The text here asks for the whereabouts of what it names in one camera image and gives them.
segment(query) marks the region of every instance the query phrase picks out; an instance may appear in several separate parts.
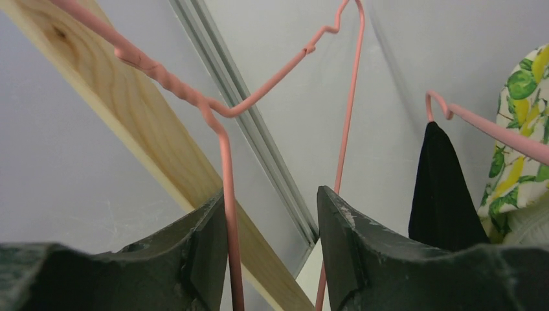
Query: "lemon print fabric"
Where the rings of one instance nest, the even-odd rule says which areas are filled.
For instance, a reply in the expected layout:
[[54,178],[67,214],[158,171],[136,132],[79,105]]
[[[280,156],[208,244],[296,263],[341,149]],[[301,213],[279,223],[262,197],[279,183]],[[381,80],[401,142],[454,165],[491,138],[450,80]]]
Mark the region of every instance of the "lemon print fabric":
[[[543,144],[549,143],[548,65],[549,45],[544,45],[514,68],[499,96],[496,118],[498,125]],[[502,242],[512,230],[510,213],[549,192],[549,167],[496,142],[488,177],[478,215],[492,242]]]

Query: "wood grain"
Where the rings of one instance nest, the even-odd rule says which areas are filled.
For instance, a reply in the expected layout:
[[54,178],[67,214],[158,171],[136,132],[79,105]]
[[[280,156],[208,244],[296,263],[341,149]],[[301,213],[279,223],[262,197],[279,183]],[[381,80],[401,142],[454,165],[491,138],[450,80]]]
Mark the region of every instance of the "wood grain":
[[[78,2],[108,22],[95,1]],[[118,61],[110,44],[49,1],[0,3],[184,210],[199,207],[221,188],[221,178],[157,87]],[[310,300],[238,203],[237,208],[246,279],[277,310],[312,310]]]

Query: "wire hanger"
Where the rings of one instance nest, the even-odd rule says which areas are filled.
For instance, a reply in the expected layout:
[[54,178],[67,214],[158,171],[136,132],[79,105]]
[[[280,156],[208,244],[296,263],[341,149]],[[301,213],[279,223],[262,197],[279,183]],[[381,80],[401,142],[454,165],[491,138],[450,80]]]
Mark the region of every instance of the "wire hanger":
[[521,134],[512,132],[506,128],[503,128],[494,122],[490,122],[485,118],[482,118],[469,110],[458,106],[456,104],[446,104],[446,101],[440,94],[435,91],[427,91],[425,94],[425,105],[427,108],[427,119],[429,122],[433,122],[431,109],[431,97],[439,103],[442,113],[447,120],[451,120],[454,114],[460,116],[463,120],[467,121],[470,125],[478,128],[484,133],[492,136],[494,139],[508,145],[516,151],[530,157],[540,163],[549,165],[549,146],[545,144],[533,141]]
[[[219,123],[212,113],[212,109],[223,117],[234,118],[248,110],[251,106],[257,103],[265,94],[267,94],[279,81],[281,81],[306,55],[315,51],[315,44],[320,40],[324,33],[329,32],[336,34],[340,29],[341,13],[349,0],[343,0],[335,16],[335,26],[323,26],[313,37],[313,39],[279,72],[269,79],[256,92],[246,98],[243,102],[229,108],[213,98],[208,98],[196,91],[189,85],[180,81],[175,75],[166,70],[166,68],[155,60],[148,57],[145,53],[134,46],[123,35],[115,29],[101,21],[86,8],[72,0],[50,0],[51,3],[68,13],[75,20],[84,24],[87,28],[103,37],[106,41],[112,44],[115,48],[116,57],[122,62],[142,71],[150,78],[158,81],[163,88],[171,91],[175,96],[187,101],[189,104],[197,107],[201,112],[205,122],[217,133],[219,146],[221,149],[221,161],[223,166],[223,194],[225,198],[225,216],[227,219],[227,240],[229,249],[229,270],[230,270],[230,287],[232,294],[233,310],[244,310],[244,297],[242,285],[242,272],[240,266],[240,249],[238,243],[238,223],[236,216],[236,204],[234,198],[234,182],[232,174],[232,159],[230,153],[229,136],[224,127]],[[345,125],[341,142],[341,150],[339,154],[339,162],[337,167],[337,177],[335,182],[335,192],[339,193],[341,186],[341,176],[343,171],[343,163],[345,158],[350,120],[352,115],[353,99],[355,95],[356,82],[358,76],[358,64],[360,60],[362,38],[364,33],[364,10],[360,0],[355,0],[360,13],[361,29],[355,53],[355,63],[353,66],[353,76],[351,88],[349,90],[347,112],[345,116]],[[320,304],[317,297],[317,310],[322,310],[322,302],[324,298],[324,289],[326,287],[326,276],[324,273],[324,264],[322,264],[322,273],[320,284],[322,291],[318,295],[322,295]]]

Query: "black fabric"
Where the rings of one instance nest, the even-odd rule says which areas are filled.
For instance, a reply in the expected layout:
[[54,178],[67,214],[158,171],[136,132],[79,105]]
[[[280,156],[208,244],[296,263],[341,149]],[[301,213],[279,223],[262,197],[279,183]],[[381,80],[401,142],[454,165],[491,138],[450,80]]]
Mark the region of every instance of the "black fabric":
[[448,251],[489,243],[450,138],[435,122],[425,129],[408,234]]

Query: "gray wall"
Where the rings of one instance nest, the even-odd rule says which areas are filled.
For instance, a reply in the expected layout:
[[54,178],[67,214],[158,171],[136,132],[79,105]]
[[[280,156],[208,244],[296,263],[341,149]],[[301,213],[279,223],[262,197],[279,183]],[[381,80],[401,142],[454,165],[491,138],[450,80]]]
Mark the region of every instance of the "gray wall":
[[[167,0],[99,3],[137,46],[221,99]],[[91,253],[116,251],[183,216],[4,14],[0,29],[0,242],[57,241]],[[220,172],[216,136],[198,110],[163,93]],[[296,272],[306,244],[236,121],[223,124],[232,139],[237,199]],[[250,310],[267,308],[248,283],[245,297]],[[228,276],[222,310],[231,310]]]
[[[204,0],[238,69],[255,90],[326,24],[340,1]],[[367,30],[341,195],[407,234],[425,92],[495,120],[499,91],[520,59],[549,41],[544,0],[364,0]],[[311,212],[333,187],[359,27],[349,1],[341,32],[327,34],[258,107]],[[476,203],[493,140],[459,118],[436,120],[458,152]]]

